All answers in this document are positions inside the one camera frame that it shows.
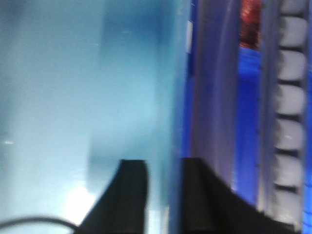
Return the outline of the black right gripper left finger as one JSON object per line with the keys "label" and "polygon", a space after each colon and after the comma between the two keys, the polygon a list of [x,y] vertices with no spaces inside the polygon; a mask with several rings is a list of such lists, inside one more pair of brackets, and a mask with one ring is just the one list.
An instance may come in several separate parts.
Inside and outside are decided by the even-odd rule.
{"label": "black right gripper left finger", "polygon": [[142,234],[148,196],[143,160],[121,160],[108,188],[80,224],[88,234]]}

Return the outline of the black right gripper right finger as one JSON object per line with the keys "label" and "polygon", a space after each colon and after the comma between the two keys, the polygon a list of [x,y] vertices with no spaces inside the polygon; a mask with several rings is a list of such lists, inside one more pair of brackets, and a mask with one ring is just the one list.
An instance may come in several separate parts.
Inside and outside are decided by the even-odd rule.
{"label": "black right gripper right finger", "polygon": [[200,158],[183,159],[183,234],[293,234],[234,194]]}

